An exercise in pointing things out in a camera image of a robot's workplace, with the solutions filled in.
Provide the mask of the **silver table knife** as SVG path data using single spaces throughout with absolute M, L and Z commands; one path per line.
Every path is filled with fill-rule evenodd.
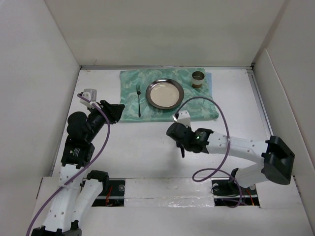
M 182 158 L 185 157 L 184 142 L 186 130 L 187 128 L 183 124 L 176 123 L 175 121 L 167 130 L 167 135 L 176 142 L 176 147 L 181 150 Z

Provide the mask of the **silver fork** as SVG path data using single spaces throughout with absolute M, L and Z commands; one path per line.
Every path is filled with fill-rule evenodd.
M 138 117 L 141 117 L 141 108 L 140 108 L 140 94 L 141 94 L 141 86 L 136 86 L 136 93 L 138 95 Z

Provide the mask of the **metal plate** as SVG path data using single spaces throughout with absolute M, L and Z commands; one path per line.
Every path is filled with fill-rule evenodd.
M 146 99 L 150 105 L 162 110 L 178 107 L 184 98 L 183 87 L 172 79 L 153 81 L 146 89 Z

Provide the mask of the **metal cup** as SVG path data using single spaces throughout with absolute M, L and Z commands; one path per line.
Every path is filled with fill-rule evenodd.
M 196 89 L 201 88 L 204 79 L 205 79 L 205 74 L 203 72 L 201 72 L 201 71 L 194 71 L 192 73 L 192 80 L 191 80 L 192 87 L 196 88 Z

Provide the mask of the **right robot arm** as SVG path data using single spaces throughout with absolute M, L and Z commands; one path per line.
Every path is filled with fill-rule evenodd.
M 289 185 L 295 154 L 278 136 L 266 141 L 253 141 L 241 138 L 227 138 L 226 135 L 210 129 L 198 128 L 192 131 L 181 123 L 173 123 L 166 131 L 182 152 L 224 154 L 253 162 L 253 165 L 235 168 L 227 183 L 230 192 L 240 193 L 251 185 L 271 181 Z

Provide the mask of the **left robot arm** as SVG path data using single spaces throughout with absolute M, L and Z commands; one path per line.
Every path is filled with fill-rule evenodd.
M 86 106 L 89 115 L 74 112 L 68 117 L 59 187 L 41 207 L 44 209 L 51 203 L 42 226 L 29 226 L 29 236 L 80 236 L 83 219 L 95 199 L 110 190 L 107 172 L 86 171 L 97 159 L 93 155 L 93 139 L 103 125 L 110 126 L 120 120 L 125 106 L 105 100 L 87 102 Z

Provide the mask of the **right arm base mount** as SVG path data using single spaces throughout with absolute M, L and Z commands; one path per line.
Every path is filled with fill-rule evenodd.
M 235 207 L 239 200 L 239 206 L 260 206 L 255 185 L 241 188 L 241 195 L 237 185 L 229 179 L 215 178 L 212 180 L 211 193 L 214 195 L 216 207 Z

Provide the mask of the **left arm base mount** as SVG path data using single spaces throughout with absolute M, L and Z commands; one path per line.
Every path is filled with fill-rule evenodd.
M 99 194 L 92 207 L 123 207 L 125 204 L 125 189 L 125 179 L 110 179 L 109 187 Z

